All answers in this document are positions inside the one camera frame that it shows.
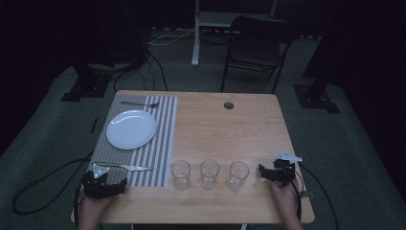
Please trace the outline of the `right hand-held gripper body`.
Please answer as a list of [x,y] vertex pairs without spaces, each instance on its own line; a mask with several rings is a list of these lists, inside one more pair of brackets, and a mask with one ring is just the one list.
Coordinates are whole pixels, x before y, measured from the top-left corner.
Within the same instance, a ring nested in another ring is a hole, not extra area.
[[278,181],[283,187],[289,184],[296,176],[296,163],[303,161],[303,158],[290,152],[277,153],[274,161],[276,172],[274,181]]

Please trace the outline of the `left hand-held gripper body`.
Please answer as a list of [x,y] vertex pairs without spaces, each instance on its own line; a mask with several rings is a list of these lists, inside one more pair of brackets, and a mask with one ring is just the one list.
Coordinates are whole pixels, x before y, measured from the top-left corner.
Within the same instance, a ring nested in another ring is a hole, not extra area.
[[81,180],[85,195],[95,199],[110,197],[111,188],[107,184],[108,173],[108,167],[93,163],[91,170]]

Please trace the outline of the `person's left hand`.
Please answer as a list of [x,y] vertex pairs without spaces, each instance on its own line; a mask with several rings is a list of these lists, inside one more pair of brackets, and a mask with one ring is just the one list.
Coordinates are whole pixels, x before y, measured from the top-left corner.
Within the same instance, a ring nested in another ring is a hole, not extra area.
[[84,190],[79,192],[79,220],[91,220],[93,222],[99,222],[103,213],[112,203],[112,197],[105,197],[102,199],[95,199],[90,196],[86,196]]

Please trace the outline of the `person's right hand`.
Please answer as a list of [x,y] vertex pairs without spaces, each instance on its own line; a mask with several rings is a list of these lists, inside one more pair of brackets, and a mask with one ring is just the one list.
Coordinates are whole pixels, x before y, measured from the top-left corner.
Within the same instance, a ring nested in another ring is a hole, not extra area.
[[274,198],[277,210],[284,221],[297,219],[298,196],[295,187],[297,180],[294,179],[289,185],[278,187],[273,181],[269,182],[272,197]]

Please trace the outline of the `clear drinking glass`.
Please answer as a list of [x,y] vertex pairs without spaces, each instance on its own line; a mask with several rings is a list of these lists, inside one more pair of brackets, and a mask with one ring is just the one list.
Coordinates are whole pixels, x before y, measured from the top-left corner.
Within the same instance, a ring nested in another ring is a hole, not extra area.
[[185,160],[175,161],[171,165],[173,184],[177,190],[183,191],[190,187],[191,165]]
[[211,190],[216,185],[219,165],[213,159],[205,160],[200,164],[200,174],[199,183],[201,187],[205,190]]
[[226,179],[227,187],[232,191],[240,190],[249,173],[250,169],[244,162],[241,161],[234,162],[230,166],[229,175]]

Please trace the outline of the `grey striped placemat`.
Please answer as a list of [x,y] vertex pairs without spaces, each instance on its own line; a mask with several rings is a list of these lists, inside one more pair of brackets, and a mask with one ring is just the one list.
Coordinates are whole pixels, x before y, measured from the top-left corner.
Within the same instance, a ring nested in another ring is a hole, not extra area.
[[91,162],[105,163],[109,184],[166,187],[178,99],[117,95],[107,114]]

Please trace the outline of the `white round plate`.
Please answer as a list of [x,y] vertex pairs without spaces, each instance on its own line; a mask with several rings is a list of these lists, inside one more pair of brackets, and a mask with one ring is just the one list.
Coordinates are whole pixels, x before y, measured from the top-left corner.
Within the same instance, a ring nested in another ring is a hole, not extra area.
[[134,150],[149,142],[156,132],[154,117],[144,110],[127,110],[108,124],[106,138],[115,148]]

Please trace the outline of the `black stand base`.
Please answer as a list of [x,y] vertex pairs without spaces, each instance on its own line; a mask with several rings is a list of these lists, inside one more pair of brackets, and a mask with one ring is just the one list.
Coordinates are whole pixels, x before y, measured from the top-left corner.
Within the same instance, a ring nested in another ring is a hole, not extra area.
[[328,81],[316,79],[312,84],[294,84],[293,88],[301,108],[324,109],[329,114],[340,110],[327,94]]
[[94,71],[88,64],[82,63],[74,66],[78,77],[61,100],[63,102],[78,102],[82,98],[103,98],[111,75]]

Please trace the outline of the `black folding chair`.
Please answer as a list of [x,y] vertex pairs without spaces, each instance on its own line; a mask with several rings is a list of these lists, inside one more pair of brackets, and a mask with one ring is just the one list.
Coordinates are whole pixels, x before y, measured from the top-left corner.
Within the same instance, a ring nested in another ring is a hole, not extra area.
[[235,18],[231,23],[220,91],[224,91],[232,67],[268,72],[268,80],[278,71],[271,90],[274,94],[288,50],[299,36],[296,26],[289,21],[253,15]]

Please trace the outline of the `white desk frame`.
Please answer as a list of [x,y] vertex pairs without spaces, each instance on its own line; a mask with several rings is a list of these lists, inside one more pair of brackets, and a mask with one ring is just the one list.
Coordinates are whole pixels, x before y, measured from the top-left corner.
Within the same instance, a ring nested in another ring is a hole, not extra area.
[[232,21],[240,15],[242,10],[235,11],[202,11],[200,10],[200,1],[194,0],[194,39],[192,46],[192,67],[199,65],[200,55],[200,29],[202,27],[229,28]]

